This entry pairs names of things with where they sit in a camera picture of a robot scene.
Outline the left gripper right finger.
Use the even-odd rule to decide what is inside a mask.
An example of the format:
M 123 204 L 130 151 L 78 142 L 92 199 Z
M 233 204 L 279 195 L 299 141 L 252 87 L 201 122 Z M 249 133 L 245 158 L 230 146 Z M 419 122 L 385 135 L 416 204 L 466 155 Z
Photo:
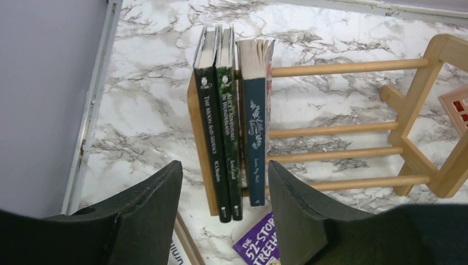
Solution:
M 282 264 L 466 264 L 467 205 L 404 204 L 371 214 L 268 165 Z

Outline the black moon and sixpence book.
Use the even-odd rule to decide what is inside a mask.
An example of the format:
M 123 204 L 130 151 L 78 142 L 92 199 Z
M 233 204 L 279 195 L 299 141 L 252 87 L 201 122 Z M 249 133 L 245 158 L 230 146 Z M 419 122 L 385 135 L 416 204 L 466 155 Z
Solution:
M 193 68 L 219 219 L 222 223 L 228 223 L 232 220 L 232 214 L 215 68 L 216 54 L 221 44 L 221 29 L 221 24 L 216 24 L 213 28 L 203 27 Z

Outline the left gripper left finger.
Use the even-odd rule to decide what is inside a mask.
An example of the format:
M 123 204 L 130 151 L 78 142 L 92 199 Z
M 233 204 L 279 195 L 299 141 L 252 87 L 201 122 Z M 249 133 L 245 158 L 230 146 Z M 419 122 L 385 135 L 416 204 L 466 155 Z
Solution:
M 146 180 L 72 215 L 1 211 L 2 264 L 167 264 L 183 168 Z

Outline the floral little women book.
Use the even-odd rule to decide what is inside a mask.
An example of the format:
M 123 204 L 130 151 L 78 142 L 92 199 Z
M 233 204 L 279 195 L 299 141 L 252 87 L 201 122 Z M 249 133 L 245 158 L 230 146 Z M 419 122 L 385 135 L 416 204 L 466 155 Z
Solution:
M 239 92 L 242 150 L 249 203 L 250 206 L 263 206 L 275 40 L 239 40 L 236 44 L 241 75 Z

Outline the green alice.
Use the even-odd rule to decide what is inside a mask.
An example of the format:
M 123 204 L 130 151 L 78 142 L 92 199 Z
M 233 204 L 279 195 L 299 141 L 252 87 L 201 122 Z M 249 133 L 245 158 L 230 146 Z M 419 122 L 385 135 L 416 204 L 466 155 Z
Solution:
M 240 221 L 243 219 L 243 200 L 241 194 L 241 154 L 233 25 L 230 25 L 228 28 L 219 27 L 219 33 L 220 41 L 217 44 L 215 67 L 230 195 L 230 210 L 232 219 Z

